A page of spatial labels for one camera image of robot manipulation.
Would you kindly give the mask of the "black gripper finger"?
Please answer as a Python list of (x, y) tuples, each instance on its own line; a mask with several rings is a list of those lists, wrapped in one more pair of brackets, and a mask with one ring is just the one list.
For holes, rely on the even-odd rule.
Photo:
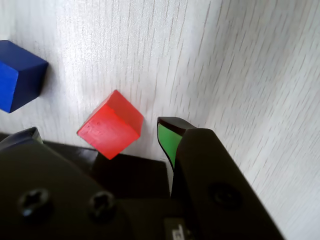
[(276, 224), (213, 130), (179, 117), (157, 119), (157, 139), (173, 170), (196, 240), (281, 240)]
[(128, 240), (114, 197), (41, 142), (35, 127), (0, 143), (3, 240)]

